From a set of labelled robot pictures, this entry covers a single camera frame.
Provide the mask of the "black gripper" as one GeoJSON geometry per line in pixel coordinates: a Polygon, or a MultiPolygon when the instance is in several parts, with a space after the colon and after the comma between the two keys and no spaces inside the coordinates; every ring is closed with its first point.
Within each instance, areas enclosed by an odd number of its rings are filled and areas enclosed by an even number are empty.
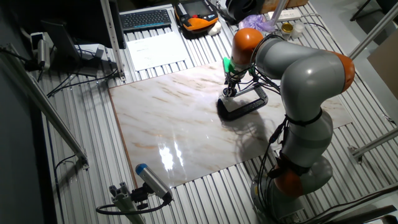
{"type": "Polygon", "coordinates": [[[229,96],[230,93],[230,96],[236,96],[238,91],[235,88],[236,85],[241,82],[242,77],[243,77],[242,75],[227,73],[225,75],[224,84],[227,85],[228,87],[223,89],[223,95],[229,96]]]}

